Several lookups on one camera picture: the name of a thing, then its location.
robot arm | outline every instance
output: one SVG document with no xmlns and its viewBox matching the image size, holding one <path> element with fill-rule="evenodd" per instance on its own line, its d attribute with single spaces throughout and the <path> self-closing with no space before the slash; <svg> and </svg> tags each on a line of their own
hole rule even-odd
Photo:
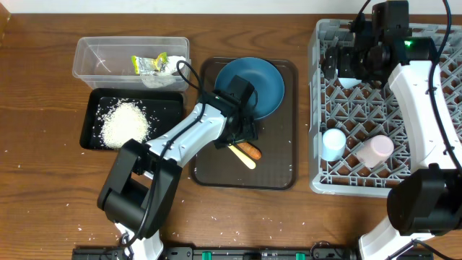
<svg viewBox="0 0 462 260">
<path fill-rule="evenodd" d="M 253 93 L 252 84 L 235 76 L 227 89 L 232 94 L 220 91 L 204 93 L 192 113 L 159 138 L 146 144 L 129 140 L 122 146 L 97 205 L 123 234 L 127 234 L 129 240 L 147 214 L 138 239 L 131 248 L 126 248 L 125 255 L 134 260 L 155 260 L 160 255 L 163 245 L 158 230 L 173 204 L 183 167 L 202 147 L 214 142 L 217 148 L 221 148 L 258 138 L 253 117 L 244 113 Z M 162 156 L 170 140 L 173 143 Z M 148 188 L 138 183 L 131 178 L 132 173 L 154 179 L 152 186 Z M 154 196 L 148 207 L 149 191 L 152 189 Z"/>
<path fill-rule="evenodd" d="M 387 1 L 351 24 L 354 47 L 330 47 L 323 70 L 326 79 L 378 80 L 388 83 L 401 109 L 411 150 L 412 175 L 388 195 L 388 216 L 359 240 L 362 260 L 395 258 L 414 239 L 427 240 L 462 228 L 462 181 L 441 137 L 428 93 L 436 47 L 431 38 L 413 38 L 407 1 Z M 454 154 L 462 146 L 441 89 L 440 68 L 434 78 L 435 99 Z"/>
<path fill-rule="evenodd" d="M 411 172 L 414 174 L 421 174 L 421 172 L 417 171 L 428 169 L 433 163 L 437 163 L 442 169 L 455 168 L 453 161 L 444 153 L 445 145 L 427 94 L 428 75 L 431 65 L 431 61 L 411 61 L 408 66 L 399 64 L 393 70 L 388 80 L 390 89 L 396 96 L 404 118 L 404 126 L 412 154 Z M 450 140 L 454 140 L 453 144 L 456 156 L 462 158 L 462 146 L 458 142 L 448 107 L 445 104 L 443 91 L 439 87 L 441 82 L 439 66 L 437 66 L 433 80 L 436 82 L 435 86 L 437 87 L 435 96 L 440 117 L 443 120 Z M 437 233 L 435 232 L 436 230 L 452 230 L 457 228 L 458 223 L 450 221 L 451 219 L 457 220 L 457 216 L 449 212 L 440 212 L 442 213 L 441 218 L 435 218 L 435 207 L 437 206 L 437 201 L 435 200 L 444 194 L 445 187 L 444 178 L 432 178 L 433 175 L 438 174 L 441 176 L 444 175 L 444 173 L 435 171 L 427 172 L 427 175 L 430 177 L 428 182 L 419 181 L 415 176 L 412 176 L 412 180 L 417 180 L 415 183 L 425 184 L 422 187 L 425 188 L 425 193 L 428 195 L 427 198 L 424 198 L 425 194 L 421 194 L 415 188 L 408 191 L 407 187 L 411 185 L 410 182 L 403 183 L 400 185 L 401 188 L 394 189 L 391 192 L 392 197 L 388 197 L 388 216 L 372 232 L 362 236 L 359 240 L 361 259 L 387 259 L 392 253 L 409 245 L 414 239 L 425 241 L 433 238 L 434 234 Z M 423 200 L 420 203 L 417 203 L 418 200 L 411 200 L 418 198 Z M 400 212 L 412 208 L 415 210 L 414 212 L 406 214 Z M 417 218 L 420 218 L 420 221 L 422 221 L 426 217 L 429 220 L 429 222 L 424 224 L 426 228 L 419 227 L 421 230 L 415 230 L 415 233 L 410 233 L 407 229 L 411 224 L 403 221 L 405 218 L 409 218 L 412 222 L 416 221 Z M 394 220 L 395 226 L 399 225 L 397 227 L 399 231 L 392 225 L 391 219 Z M 407 235 L 400 234 L 400 231 L 403 232 L 404 230 L 406 230 Z"/>
</svg>

food wrapper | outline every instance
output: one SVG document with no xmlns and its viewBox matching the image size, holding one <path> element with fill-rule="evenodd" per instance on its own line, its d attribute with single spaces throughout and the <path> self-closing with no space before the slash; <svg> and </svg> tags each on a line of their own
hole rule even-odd
<svg viewBox="0 0 462 260">
<path fill-rule="evenodd" d="M 157 58 L 141 58 L 132 56 L 131 62 L 135 68 L 136 74 L 154 74 L 155 72 L 162 72 L 168 62 L 167 53 L 161 53 Z"/>
<path fill-rule="evenodd" d="M 141 58 L 132 56 L 131 61 L 135 68 L 135 73 L 142 76 L 168 76 L 177 72 L 176 64 L 178 61 L 185 61 L 183 56 L 167 56 L 167 53 L 161 53 L 157 58 Z"/>
</svg>

white cup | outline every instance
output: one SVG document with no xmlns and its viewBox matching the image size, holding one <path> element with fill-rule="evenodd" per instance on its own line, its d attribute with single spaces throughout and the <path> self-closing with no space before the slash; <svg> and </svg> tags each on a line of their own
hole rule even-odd
<svg viewBox="0 0 462 260">
<path fill-rule="evenodd" d="M 357 86 L 362 81 L 359 79 L 339 78 L 340 85 L 345 89 L 350 89 Z"/>
<path fill-rule="evenodd" d="M 356 157 L 367 167 L 374 168 L 384 163 L 393 150 L 393 141 L 388 136 L 377 135 L 364 142 L 364 147 L 356 153 Z"/>
<path fill-rule="evenodd" d="M 329 129 L 323 134 L 323 146 L 321 158 L 332 162 L 339 160 L 344 154 L 347 145 L 347 137 L 338 129 Z"/>
</svg>

blue plate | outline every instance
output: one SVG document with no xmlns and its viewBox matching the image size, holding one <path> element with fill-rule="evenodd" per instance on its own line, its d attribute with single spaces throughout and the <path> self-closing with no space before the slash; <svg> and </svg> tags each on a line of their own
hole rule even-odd
<svg viewBox="0 0 462 260">
<path fill-rule="evenodd" d="M 273 113 L 284 98 L 284 80 L 273 64 L 260 58 L 238 58 L 228 63 L 218 74 L 216 90 L 226 91 L 232 78 L 238 75 L 249 81 L 258 93 L 258 102 L 253 116 L 262 119 Z M 246 110 L 251 111 L 255 105 L 255 93 L 248 101 Z"/>
</svg>

black cable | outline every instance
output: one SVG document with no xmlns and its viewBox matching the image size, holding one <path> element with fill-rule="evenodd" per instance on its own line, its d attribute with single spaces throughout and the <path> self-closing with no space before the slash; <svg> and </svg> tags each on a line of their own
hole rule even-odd
<svg viewBox="0 0 462 260">
<path fill-rule="evenodd" d="M 386 260 L 393 260 L 396 257 L 400 256 L 401 254 L 404 254 L 406 251 L 413 248 L 414 246 L 415 246 L 414 243 L 411 241 L 411 242 L 407 243 L 405 246 L 403 246 L 401 249 L 396 251 L 395 253 L 388 256 Z"/>
<path fill-rule="evenodd" d="M 197 78 L 197 81 L 199 83 L 199 97 L 201 95 L 203 95 L 204 94 L 204 84 L 202 83 L 201 79 L 199 78 L 197 72 L 186 61 L 178 61 L 177 64 L 176 64 L 176 68 L 178 70 L 179 75 L 184 79 L 185 82 L 187 82 L 189 85 L 191 85 L 193 87 L 195 85 L 192 84 L 188 79 L 186 79 L 186 77 L 183 75 L 183 73 L 181 73 L 180 64 L 185 64 L 185 66 L 187 66 L 191 70 L 191 72 L 194 74 L 194 76 Z M 200 112 L 199 116 L 196 117 L 196 119 L 194 119 L 194 121 L 192 121 L 189 125 L 187 125 L 187 127 L 182 129 L 181 131 L 179 131 L 174 137 L 172 137 L 172 139 L 168 140 L 167 143 L 165 144 L 164 149 L 162 149 L 162 151 L 161 151 L 161 153 L 159 155 L 159 159 L 158 159 L 158 162 L 157 162 L 157 165 L 156 165 L 156 169 L 155 169 L 154 174 L 152 176 L 151 189 L 149 190 L 146 210 L 144 211 L 144 215 L 143 215 L 143 218 L 141 219 L 141 223 L 139 225 L 138 231 L 136 231 L 135 235 L 133 236 L 133 238 L 131 238 L 131 240 L 128 243 L 123 243 L 123 241 L 121 241 L 121 247 L 128 248 L 131 245 L 133 245 L 133 243 L 136 241 L 136 239 L 138 239 L 138 237 L 141 235 L 141 231 L 143 230 L 144 225 L 146 225 L 146 220 L 147 220 L 147 218 L 149 216 L 149 211 L 151 210 L 152 200 L 154 198 L 154 191 L 155 191 L 155 181 L 154 180 L 159 176 L 160 168 L 162 167 L 162 160 L 164 159 L 165 153 L 167 152 L 167 150 L 170 148 L 170 146 L 173 144 L 173 142 L 178 137 L 180 137 L 187 130 L 189 130 L 194 124 L 196 124 L 197 122 L 199 122 L 201 120 L 204 112 L 205 112 L 205 102 L 202 103 L 202 109 L 201 109 L 201 112 Z"/>
<path fill-rule="evenodd" d="M 126 243 L 127 243 L 129 238 L 130 238 L 130 236 L 128 235 L 128 233 L 125 233 L 125 234 L 122 235 L 121 240 L 122 240 L 123 242 L 126 242 Z M 133 255 L 135 254 L 135 253 L 133 252 L 133 249 L 131 249 L 131 247 L 128 247 L 128 252 L 129 252 L 129 255 L 127 256 L 127 260 L 132 260 L 132 259 L 133 259 Z"/>
<path fill-rule="evenodd" d="M 187 62 L 185 62 L 185 61 L 182 61 L 181 63 L 182 63 L 182 64 L 187 64 L 187 65 L 189 65 L 189 63 L 187 63 Z M 180 61 L 178 61 L 178 62 L 176 63 L 176 70 L 177 70 L 177 72 L 179 73 L 180 77 L 182 77 L 183 80 L 184 80 L 186 83 L 188 83 L 190 86 L 192 86 L 193 88 L 199 90 L 199 87 L 197 87 L 195 84 L 193 84 L 192 82 L 190 82 L 190 81 L 183 75 L 183 73 L 182 73 L 181 70 L 180 70 L 179 64 L 180 64 Z M 191 72 L 193 72 L 194 76 L 196 76 L 196 78 L 197 78 L 197 80 L 198 80 L 198 82 L 199 82 L 199 76 L 197 75 L 196 71 L 195 71 L 193 68 L 191 68 L 191 66 L 187 66 L 187 67 L 191 70 Z"/>
<path fill-rule="evenodd" d="M 357 18 L 361 15 L 362 12 L 364 12 L 364 9 L 366 9 L 366 6 L 370 3 L 370 0 L 367 0 L 364 5 L 361 7 L 359 13 L 358 13 L 358 16 Z"/>
<path fill-rule="evenodd" d="M 433 76 L 435 74 L 435 69 L 436 66 L 440 63 L 440 57 L 441 53 L 443 53 L 443 50 L 446 46 L 446 42 L 448 41 L 449 33 L 450 33 L 450 26 L 452 23 L 451 19 L 451 14 L 450 14 L 450 8 L 448 4 L 448 0 L 443 0 L 443 3 L 446 8 L 446 15 L 448 17 L 448 23 L 446 25 L 446 32 L 445 36 L 443 38 L 443 41 L 441 42 L 440 50 L 438 50 L 437 55 L 435 59 L 432 61 L 432 67 L 430 68 L 430 77 L 428 79 L 428 93 L 430 95 L 430 101 L 432 102 L 432 108 L 433 108 L 433 113 L 435 114 L 435 119 L 438 124 L 438 128 L 440 129 L 441 137 L 443 138 L 443 141 L 446 146 L 446 152 L 449 154 L 451 160 L 453 161 L 454 165 L 456 166 L 459 175 L 462 176 L 462 166 L 457 160 L 456 155 L 454 154 L 453 147 L 451 147 L 448 135 L 446 134 L 446 131 L 443 126 L 443 122 L 441 121 L 440 117 L 440 112 L 438 111 L 437 103 L 436 103 L 436 98 L 435 98 L 435 89 L 433 88 Z"/>
<path fill-rule="evenodd" d="M 321 241 L 318 241 L 318 242 L 315 242 L 315 244 L 311 247 L 310 249 L 310 255 L 311 257 L 314 257 L 313 255 L 313 250 L 316 249 L 316 247 L 320 247 L 322 246 L 322 244 L 325 243 L 327 246 L 331 246 L 331 244 L 327 241 L 324 241 L 324 240 L 321 240 Z M 342 259 L 342 256 L 341 254 L 337 251 L 336 248 L 332 248 L 334 251 L 335 251 L 335 254 L 337 254 L 338 257 L 340 257 Z"/>
<path fill-rule="evenodd" d="M 426 243 L 418 240 L 418 239 L 414 239 L 412 241 L 414 243 L 414 245 L 416 246 L 417 244 L 418 245 L 421 245 L 423 246 L 425 249 L 427 249 L 428 251 L 434 253 L 435 255 L 439 256 L 440 258 L 444 259 L 444 260 L 462 260 L 462 259 L 453 259 L 453 258 L 450 258 L 449 256 L 445 256 L 443 255 L 442 253 L 440 253 L 438 250 L 434 249 L 433 247 L 431 246 L 428 246 Z"/>
</svg>

